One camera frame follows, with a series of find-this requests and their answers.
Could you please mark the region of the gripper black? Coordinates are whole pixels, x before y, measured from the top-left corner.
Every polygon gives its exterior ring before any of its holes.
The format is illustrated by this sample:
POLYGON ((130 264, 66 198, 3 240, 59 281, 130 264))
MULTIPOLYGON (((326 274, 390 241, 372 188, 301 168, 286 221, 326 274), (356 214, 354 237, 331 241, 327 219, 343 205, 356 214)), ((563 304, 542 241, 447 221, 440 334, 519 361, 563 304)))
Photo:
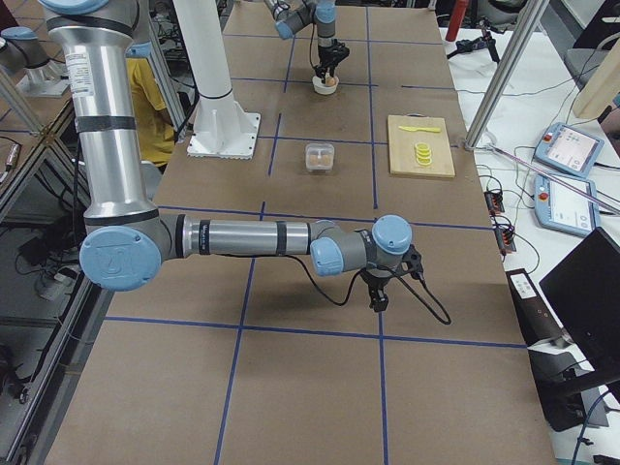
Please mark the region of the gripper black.
POLYGON ((326 82, 326 73, 328 74, 329 79, 335 79, 335 69, 338 65, 334 62, 334 46, 337 43, 334 43, 331 46, 319 46, 319 65, 315 66, 315 74, 316 77, 320 80, 320 83, 326 82))
POLYGON ((369 289, 369 307, 373 311, 388 308, 388 295, 384 287, 392 278, 402 276, 404 273, 405 268, 402 264, 388 266, 372 263, 361 270, 360 276, 369 289))

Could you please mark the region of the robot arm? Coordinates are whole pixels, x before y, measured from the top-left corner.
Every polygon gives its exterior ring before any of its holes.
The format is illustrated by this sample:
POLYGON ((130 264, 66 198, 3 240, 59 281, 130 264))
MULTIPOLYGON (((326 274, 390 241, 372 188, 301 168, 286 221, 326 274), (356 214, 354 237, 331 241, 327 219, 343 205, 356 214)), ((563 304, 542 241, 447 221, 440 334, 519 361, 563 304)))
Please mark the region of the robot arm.
MULTIPOLYGON (((335 38, 334 1, 264 1, 278 34, 291 38, 316 27, 319 82, 334 75, 348 49, 335 38)), ((388 306, 385 285, 403 276, 422 280, 421 256, 410 224, 396 215, 379 218, 369 230, 345 232, 331 221, 196 220, 161 215, 147 197, 140 169, 137 122, 126 55, 149 13, 140 1, 39 1, 49 36, 61 45, 69 72, 75 125, 85 162, 91 203, 84 213, 86 238, 79 263, 88 279, 117 291, 150 282, 163 262, 193 254, 234 258, 285 257, 297 260, 317 290, 305 264, 309 255, 319 276, 355 271, 368 287, 370 308, 388 306)), ((233 95, 216 1, 174 1, 174 8, 199 96, 189 154, 250 159, 261 116, 246 112, 233 95)))
POLYGON ((278 35, 291 39, 305 27, 312 25, 317 33, 319 63, 311 67, 315 72, 313 85, 318 93, 329 95, 338 85, 335 70, 350 50, 336 39, 336 7, 334 1, 302 1, 293 7, 288 1, 264 1, 278 35))

